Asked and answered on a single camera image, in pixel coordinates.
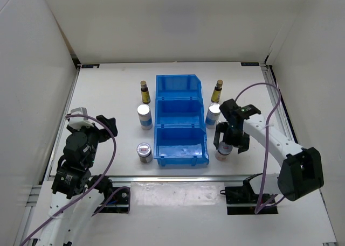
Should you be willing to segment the grey-lid spice jar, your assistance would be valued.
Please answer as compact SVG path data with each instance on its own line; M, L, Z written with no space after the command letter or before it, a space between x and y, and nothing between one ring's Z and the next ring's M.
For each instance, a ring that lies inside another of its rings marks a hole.
M137 154L142 163L149 163L153 159L151 146L148 143L140 143L137 146Z
M215 157L219 161L226 161L228 156L232 152L233 146L226 144L224 142L220 142L218 148L215 151Z

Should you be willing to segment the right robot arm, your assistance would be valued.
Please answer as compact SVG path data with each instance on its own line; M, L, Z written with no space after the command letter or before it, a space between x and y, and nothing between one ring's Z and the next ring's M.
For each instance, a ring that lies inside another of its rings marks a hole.
M260 110L251 104L240 107L230 99L222 103L219 110L225 122L217 123L213 139L218 156L227 157L233 148L238 153L245 152L250 138L254 138L280 166L279 173L259 173L246 178L242 189L245 201L254 203L262 194L283 195L295 201L324 186L321 155L317 149L307 149L270 127Z

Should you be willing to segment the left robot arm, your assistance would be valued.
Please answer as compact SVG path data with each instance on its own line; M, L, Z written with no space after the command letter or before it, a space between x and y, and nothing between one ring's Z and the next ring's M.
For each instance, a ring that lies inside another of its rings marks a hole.
M116 120L103 115L90 117L79 112L68 114L65 118L70 135L58 161L49 217L33 232L41 233L38 245L64 244L66 221L71 219L76 204L99 183L107 181L106 174L115 158L111 156L103 173L91 179L90 169L94 165L98 145L109 139L115 141L118 135Z

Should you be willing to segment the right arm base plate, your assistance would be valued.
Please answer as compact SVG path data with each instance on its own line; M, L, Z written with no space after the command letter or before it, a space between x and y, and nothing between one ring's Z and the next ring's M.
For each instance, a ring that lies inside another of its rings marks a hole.
M242 187L227 186L220 190L220 194L225 196L227 215L255 215L254 210L257 204L258 195L254 194L251 198L246 197ZM271 196L263 194L261 204L266 202ZM262 209L259 215L275 215L278 214L275 200Z

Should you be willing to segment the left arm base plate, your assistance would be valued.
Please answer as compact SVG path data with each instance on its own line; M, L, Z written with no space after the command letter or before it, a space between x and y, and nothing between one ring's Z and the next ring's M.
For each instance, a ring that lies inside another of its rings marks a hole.
M130 187L113 187L108 193L108 197L97 207L94 214L129 214L130 199Z

